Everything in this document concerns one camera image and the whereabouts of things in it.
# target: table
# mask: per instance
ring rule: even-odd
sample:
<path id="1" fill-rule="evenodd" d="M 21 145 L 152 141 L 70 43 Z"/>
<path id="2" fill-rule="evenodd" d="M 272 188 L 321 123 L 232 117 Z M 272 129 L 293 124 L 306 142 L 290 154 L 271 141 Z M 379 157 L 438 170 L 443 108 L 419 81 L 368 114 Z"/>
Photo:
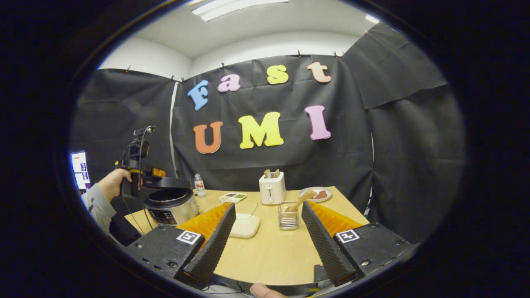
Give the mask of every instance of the table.
<path id="1" fill-rule="evenodd" d="M 366 218 L 334 186 L 329 187 L 333 196 L 322 203 L 361 224 L 368 224 Z M 206 197 L 195 197 L 199 207 L 204 209 L 229 191 L 206 190 Z M 299 208 L 298 229 L 282 231 L 278 227 L 278 205 L 261 204 L 258 191 L 239 191 L 247 195 L 243 201 L 256 201 L 258 208 L 254 215 L 261 220 L 256 235 L 251 238 L 229 237 L 225 249 L 214 273 L 238 281 L 267 285 L 299 285 L 314 282 L 314 266 L 322 264 L 311 237 L 302 220 L 302 208 Z M 297 200 L 298 190 L 289 190 L 285 201 Z M 132 214 L 145 233 L 158 226 L 143 210 Z M 138 225 L 132 216 L 125 218 L 136 228 Z"/>

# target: water bottle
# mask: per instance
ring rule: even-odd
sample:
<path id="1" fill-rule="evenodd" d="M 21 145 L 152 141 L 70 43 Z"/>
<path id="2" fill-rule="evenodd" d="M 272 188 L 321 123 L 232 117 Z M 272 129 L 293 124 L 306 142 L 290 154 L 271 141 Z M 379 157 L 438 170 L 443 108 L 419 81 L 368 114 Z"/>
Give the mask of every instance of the water bottle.
<path id="1" fill-rule="evenodd" d="M 195 174 L 195 178 L 193 179 L 195 183 L 195 187 L 197 188 L 197 196 L 199 198 L 206 197 L 206 191 L 204 190 L 204 182 L 202 181 L 202 177 L 200 174 Z"/>

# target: person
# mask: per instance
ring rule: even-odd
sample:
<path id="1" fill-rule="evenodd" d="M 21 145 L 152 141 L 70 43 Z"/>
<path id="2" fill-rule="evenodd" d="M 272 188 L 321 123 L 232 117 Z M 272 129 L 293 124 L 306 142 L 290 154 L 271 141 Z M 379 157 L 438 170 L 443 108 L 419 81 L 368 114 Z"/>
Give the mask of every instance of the person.
<path id="1" fill-rule="evenodd" d="M 110 200 L 120 195 L 120 184 L 123 178 L 129 182 L 133 181 L 129 171 L 115 169 L 81 195 L 81 200 L 90 216 L 107 234 L 109 234 L 112 217 L 116 215 L 116 210 L 110 205 Z"/>

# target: black fabric backdrop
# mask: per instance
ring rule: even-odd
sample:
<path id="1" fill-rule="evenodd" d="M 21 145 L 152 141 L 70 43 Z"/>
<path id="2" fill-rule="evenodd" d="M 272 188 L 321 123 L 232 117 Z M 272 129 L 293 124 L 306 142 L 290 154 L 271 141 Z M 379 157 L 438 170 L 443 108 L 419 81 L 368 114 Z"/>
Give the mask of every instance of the black fabric backdrop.
<path id="1" fill-rule="evenodd" d="M 320 83 L 306 68 L 327 65 L 329 83 Z M 267 68 L 283 64 L 289 80 L 267 82 Z M 241 77 L 241 88 L 220 93 L 227 74 Z M 208 103 L 195 111 L 187 95 L 207 80 Z M 175 82 L 156 75 L 101 69 L 79 99 L 72 130 L 72 151 L 86 150 L 91 181 L 113 169 L 132 140 L 133 130 L 156 125 L 148 135 L 146 162 L 174 176 L 169 146 L 169 117 Z M 308 106 L 323 105 L 331 137 L 311 140 Z M 239 117 L 252 115 L 260 124 L 268 112 L 279 112 L 284 143 L 250 149 L 242 140 Z M 455 197 L 465 161 L 465 136 L 456 100 L 436 66 L 414 44 L 384 24 L 375 25 L 343 57 L 281 56 L 229 65 L 179 84 L 171 134 L 180 177 L 200 173 L 208 189 L 257 191 L 265 169 L 285 173 L 288 189 L 336 186 L 363 212 L 370 186 L 368 217 L 379 220 L 411 242 L 423 241 L 439 224 Z M 222 121 L 221 145 L 213 154 L 195 148 L 193 127 Z M 372 162 L 373 134 L 375 163 Z M 128 202 L 131 211 L 142 208 Z M 129 213 L 113 200 L 120 214 Z"/>
<path id="2" fill-rule="evenodd" d="M 307 65 L 327 65 L 329 83 L 313 78 Z M 267 82 L 267 68 L 285 65 L 289 80 L 283 84 Z M 227 74 L 241 77 L 241 88 L 220 93 L 217 85 Z M 208 103 L 198 111 L 187 94 L 207 80 Z M 280 56 L 250 60 L 225 69 L 200 74 L 179 85 L 173 108 L 171 133 L 177 167 L 184 178 L 200 173 L 207 189 L 258 191 L 258 180 L 265 169 L 285 173 L 287 189 L 310 186 L 336 186 L 360 210 L 370 192 L 372 145 L 367 112 L 353 84 L 351 71 L 342 59 L 333 56 Z M 323 105 L 324 119 L 331 132 L 328 139 L 311 140 L 311 122 L 304 109 Z M 279 146 L 241 149 L 242 126 L 239 117 L 252 115 L 260 124 L 268 112 L 277 111 Z M 222 121 L 221 145 L 213 154 L 195 148 L 193 127 L 206 124 L 206 144 L 213 140 L 210 123 Z"/>
<path id="3" fill-rule="evenodd" d="M 425 240 L 456 197 L 465 135 L 450 86 L 406 37 L 380 23 L 344 55 L 374 138 L 368 218 Z"/>
<path id="4" fill-rule="evenodd" d="M 175 81 L 141 72 L 100 69 L 94 72 L 79 97 L 72 123 L 72 151 L 86 151 L 90 182 L 98 182 L 114 169 L 114 163 L 133 140 L 133 131 L 156 125 L 146 135 L 146 163 L 174 177 L 169 142 L 171 97 Z M 128 198 L 132 212 L 143 208 L 142 198 L 153 190 L 144 188 L 139 198 Z M 111 204 L 122 215 L 129 210 L 121 199 Z"/>

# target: ceiling light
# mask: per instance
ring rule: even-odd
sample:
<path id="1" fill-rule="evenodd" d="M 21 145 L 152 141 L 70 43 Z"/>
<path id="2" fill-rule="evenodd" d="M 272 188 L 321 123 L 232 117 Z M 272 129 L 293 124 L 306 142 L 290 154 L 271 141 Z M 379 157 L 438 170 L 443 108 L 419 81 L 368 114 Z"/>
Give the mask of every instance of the ceiling light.
<path id="1" fill-rule="evenodd" d="M 379 23 L 378 19 L 374 18 L 373 16 L 371 16 L 369 14 L 366 15 L 366 19 L 371 21 L 372 23 L 376 23 L 376 24 Z"/>
<path id="2" fill-rule="evenodd" d="M 208 22 L 223 14 L 241 10 L 246 7 L 281 2 L 289 2 L 289 0 L 215 0 L 196 8 L 191 12 Z"/>

